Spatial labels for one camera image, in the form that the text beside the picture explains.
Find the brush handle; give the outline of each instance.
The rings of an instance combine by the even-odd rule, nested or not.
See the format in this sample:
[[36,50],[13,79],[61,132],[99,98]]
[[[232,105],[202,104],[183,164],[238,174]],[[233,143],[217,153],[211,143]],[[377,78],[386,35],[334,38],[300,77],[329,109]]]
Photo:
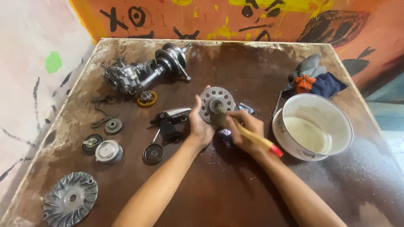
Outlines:
[[282,157],[282,155],[283,155],[282,151],[273,142],[246,129],[240,123],[238,123],[237,120],[235,120],[235,123],[236,123],[236,126],[237,126],[238,130],[240,131],[240,133],[243,136],[245,136],[246,138],[248,138],[251,142],[257,144],[264,150],[267,150],[267,151],[275,154],[279,158]]

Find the wooden table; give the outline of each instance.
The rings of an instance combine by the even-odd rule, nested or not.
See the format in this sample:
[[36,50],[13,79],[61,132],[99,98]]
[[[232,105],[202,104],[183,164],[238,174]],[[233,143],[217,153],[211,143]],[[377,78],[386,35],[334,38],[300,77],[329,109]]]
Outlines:
[[[100,64],[111,65],[117,57],[144,62],[154,57],[166,42],[183,46],[186,71],[192,82],[161,79],[152,89],[157,104],[139,108],[126,101],[119,118],[124,127],[113,136],[103,126],[90,129],[90,122],[103,115],[94,110],[91,97],[114,92],[102,79]],[[157,129],[149,120],[159,111],[191,107],[194,94],[210,84],[226,88],[236,102],[256,110],[266,125],[267,136],[276,141],[270,128],[271,114],[279,91],[297,64],[311,54],[322,56],[320,65],[349,87],[331,100],[349,117],[355,132],[347,152],[319,162],[300,161],[285,153],[282,161],[305,181],[348,226],[404,226],[404,181],[392,153],[363,98],[329,44],[274,42],[219,42],[194,40],[102,39],[72,89],[63,109],[42,142],[24,177],[3,226],[41,221],[41,201],[59,179],[83,171],[95,177],[98,198],[78,226],[110,226],[135,191],[175,153],[178,144],[165,144],[163,160],[154,166],[142,160],[144,148]],[[108,106],[116,111],[118,104]],[[187,125],[179,126],[187,134]],[[115,139],[123,147],[123,159],[114,165],[84,156],[81,142],[98,133]],[[156,226],[296,226],[278,191],[249,156],[231,145],[225,131],[192,164]]]

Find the green paint spot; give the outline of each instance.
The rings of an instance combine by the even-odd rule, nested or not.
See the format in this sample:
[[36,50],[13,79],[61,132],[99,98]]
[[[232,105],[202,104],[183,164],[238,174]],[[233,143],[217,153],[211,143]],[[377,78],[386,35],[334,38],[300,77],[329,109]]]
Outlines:
[[52,51],[45,59],[45,69],[48,73],[55,73],[62,66],[62,59],[57,51]]

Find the red brush tip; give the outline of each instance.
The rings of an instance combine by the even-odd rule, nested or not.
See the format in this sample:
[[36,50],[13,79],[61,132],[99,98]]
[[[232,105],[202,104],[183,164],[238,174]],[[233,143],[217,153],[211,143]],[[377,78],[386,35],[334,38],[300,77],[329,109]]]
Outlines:
[[269,148],[269,151],[278,156],[278,158],[282,157],[283,155],[283,152],[275,144],[272,144],[272,146]]

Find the chain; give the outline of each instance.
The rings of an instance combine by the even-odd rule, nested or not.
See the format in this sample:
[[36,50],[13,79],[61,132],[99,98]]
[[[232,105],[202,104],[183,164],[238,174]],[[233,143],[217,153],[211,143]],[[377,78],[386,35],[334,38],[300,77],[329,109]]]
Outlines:
[[114,119],[114,118],[118,117],[119,113],[121,112],[121,107],[124,104],[125,99],[123,97],[122,97],[122,100],[121,100],[121,102],[119,104],[118,112],[116,114],[109,114],[109,113],[107,113],[105,110],[103,110],[101,108],[101,103],[107,102],[109,104],[114,104],[116,102],[116,98],[117,98],[117,96],[108,94],[108,95],[104,95],[104,96],[93,97],[91,99],[91,103],[95,104],[94,109],[104,113],[105,117],[103,117],[102,119],[99,119],[98,121],[92,122],[90,124],[90,128],[98,128],[104,122],[107,122],[107,121],[109,121],[111,119]]

